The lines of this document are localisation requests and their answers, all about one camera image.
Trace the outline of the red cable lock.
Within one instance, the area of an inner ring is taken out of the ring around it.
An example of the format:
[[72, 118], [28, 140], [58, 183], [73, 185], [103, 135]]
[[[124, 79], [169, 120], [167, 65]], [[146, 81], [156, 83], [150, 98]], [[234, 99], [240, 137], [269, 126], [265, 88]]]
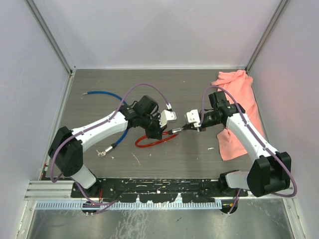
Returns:
[[154, 139], [152, 142], [148, 142], [148, 143], [142, 143], [144, 140], [147, 140], [148, 137], [146, 135], [138, 138], [135, 141], [135, 146], [137, 148], [147, 148], [147, 147], [152, 147], [158, 144], [162, 144], [165, 143], [171, 139], [174, 139], [175, 137], [177, 137], [181, 132], [183, 131], [182, 128], [177, 128], [177, 129], [171, 129], [168, 131], [165, 131], [162, 133], [162, 136], [164, 136], [164, 138], [162, 139]]

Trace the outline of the blue cable lock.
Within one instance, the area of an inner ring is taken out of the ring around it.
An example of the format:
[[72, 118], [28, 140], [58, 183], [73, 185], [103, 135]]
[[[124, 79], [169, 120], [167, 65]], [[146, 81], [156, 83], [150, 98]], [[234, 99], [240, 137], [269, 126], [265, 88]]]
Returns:
[[[107, 91], [89, 91], [89, 92], [83, 93], [82, 95], [92, 95], [92, 94], [104, 94], [104, 95], [109, 95], [109, 96], [115, 97], [120, 101], [122, 100], [122, 98], [120, 96], [118, 96], [117, 94], [107, 92]], [[114, 142], [109, 147], [107, 147], [104, 150], [106, 152], [106, 154], [108, 152], [110, 152], [111, 150], [115, 149], [122, 142], [122, 140], [126, 137], [127, 133], [128, 133], [128, 130], [125, 130], [123, 132], [123, 134], [121, 135], [121, 137], [116, 142]]]

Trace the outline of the blue lock keys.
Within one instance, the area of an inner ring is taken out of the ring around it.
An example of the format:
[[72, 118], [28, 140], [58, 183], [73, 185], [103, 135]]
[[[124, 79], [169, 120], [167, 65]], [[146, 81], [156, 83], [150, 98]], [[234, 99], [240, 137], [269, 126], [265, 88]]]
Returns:
[[105, 151], [99, 152], [98, 150], [96, 150], [96, 152], [99, 157], [104, 157], [106, 155]]

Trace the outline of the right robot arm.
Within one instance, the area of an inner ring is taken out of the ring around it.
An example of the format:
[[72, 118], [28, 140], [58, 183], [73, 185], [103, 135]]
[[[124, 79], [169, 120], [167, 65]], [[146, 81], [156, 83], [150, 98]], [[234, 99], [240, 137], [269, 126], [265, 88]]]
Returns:
[[252, 160], [249, 171], [233, 170], [221, 173], [218, 189], [230, 196], [236, 189], [250, 191], [256, 197], [278, 194], [290, 187], [291, 157], [272, 147], [250, 122], [238, 103], [230, 103], [223, 91], [209, 95], [212, 110], [191, 110], [185, 114], [185, 130], [203, 131], [222, 124], [240, 141]]

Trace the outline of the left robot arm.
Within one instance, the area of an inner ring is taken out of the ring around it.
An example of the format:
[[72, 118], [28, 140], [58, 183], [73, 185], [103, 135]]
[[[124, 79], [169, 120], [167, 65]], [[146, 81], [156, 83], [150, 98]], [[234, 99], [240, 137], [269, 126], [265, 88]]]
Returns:
[[96, 176], [84, 165], [83, 154], [94, 144], [116, 133], [141, 127], [148, 138], [162, 138], [166, 128], [166, 116], [170, 111], [158, 111], [155, 100], [144, 95], [138, 102], [122, 103], [118, 111], [86, 126], [58, 130], [48, 150], [48, 156], [62, 175], [72, 178], [82, 187], [88, 197], [95, 197], [100, 191]]

